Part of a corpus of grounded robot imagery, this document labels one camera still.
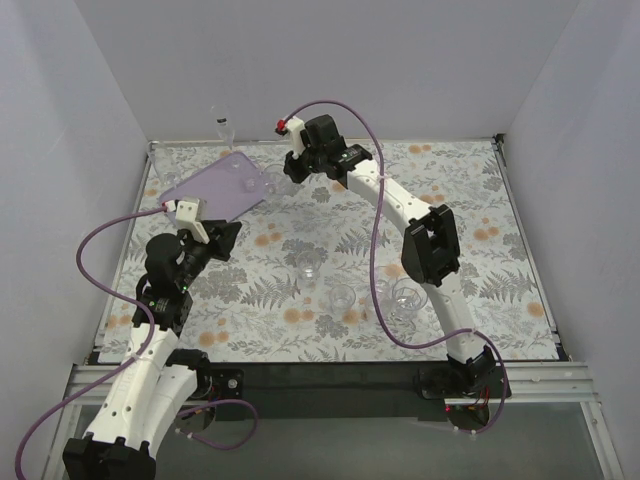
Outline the clear champagne flute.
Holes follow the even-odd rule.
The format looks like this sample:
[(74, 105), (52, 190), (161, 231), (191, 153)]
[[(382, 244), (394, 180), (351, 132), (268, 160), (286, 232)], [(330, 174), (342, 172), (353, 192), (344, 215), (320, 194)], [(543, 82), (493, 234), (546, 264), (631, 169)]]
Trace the clear champagne flute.
[(225, 145), (222, 157), (226, 157), (233, 153), (235, 139), (235, 129), (230, 120), (228, 109), (223, 104), (215, 104), (211, 106), (210, 113), (214, 119), (218, 136)]

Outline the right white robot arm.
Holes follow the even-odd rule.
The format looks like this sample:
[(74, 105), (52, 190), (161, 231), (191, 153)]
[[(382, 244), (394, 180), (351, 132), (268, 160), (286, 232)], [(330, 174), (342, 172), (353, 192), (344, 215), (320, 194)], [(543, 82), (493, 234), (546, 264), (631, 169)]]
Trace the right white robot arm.
[(425, 203), (389, 178), (383, 156), (359, 144), (348, 145), (329, 115), (309, 121), (290, 116), (278, 122), (276, 131), (291, 141), (284, 172), (293, 182), (324, 174), (370, 202), (377, 218), (388, 219), (402, 234), (402, 267), (426, 293), (443, 332), (448, 392), (506, 396), (504, 363), (490, 339), (477, 330), (463, 294), (451, 209)]

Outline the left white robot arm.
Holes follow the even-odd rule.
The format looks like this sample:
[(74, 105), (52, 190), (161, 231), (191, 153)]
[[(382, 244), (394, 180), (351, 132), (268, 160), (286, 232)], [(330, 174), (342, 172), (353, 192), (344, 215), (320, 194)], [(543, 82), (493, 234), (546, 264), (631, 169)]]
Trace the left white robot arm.
[(189, 288), (210, 261), (229, 260), (240, 229), (207, 220), (147, 242), (127, 351), (98, 414), (82, 438), (65, 445), (69, 478), (155, 477), (159, 446), (182, 404), (211, 387), (206, 353), (178, 346), (192, 306)]

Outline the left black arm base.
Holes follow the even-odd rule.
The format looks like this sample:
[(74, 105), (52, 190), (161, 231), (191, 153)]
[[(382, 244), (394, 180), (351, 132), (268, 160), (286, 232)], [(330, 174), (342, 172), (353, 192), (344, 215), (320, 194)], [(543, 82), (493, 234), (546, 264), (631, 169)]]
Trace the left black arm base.
[[(208, 377), (209, 390), (197, 391), (180, 411), (196, 405), (217, 400), (243, 398), (244, 371), (241, 369), (214, 369)], [(247, 408), (241, 405), (223, 405), (198, 410), (184, 417), (178, 417), (175, 425), (183, 430), (196, 433), (207, 430), (215, 421), (243, 421), (250, 417)]]

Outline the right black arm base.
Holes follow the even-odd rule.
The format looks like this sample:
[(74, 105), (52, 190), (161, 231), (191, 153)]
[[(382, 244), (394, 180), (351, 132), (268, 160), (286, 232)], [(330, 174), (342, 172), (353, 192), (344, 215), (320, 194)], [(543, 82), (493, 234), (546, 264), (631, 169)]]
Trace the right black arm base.
[(492, 424), (491, 402), (500, 406), (511, 397), (511, 388), (500, 368), (490, 367), (479, 376), (469, 376), (447, 362), (419, 367), (414, 389), (424, 400), (439, 401), (446, 420), (459, 430), (477, 433)]

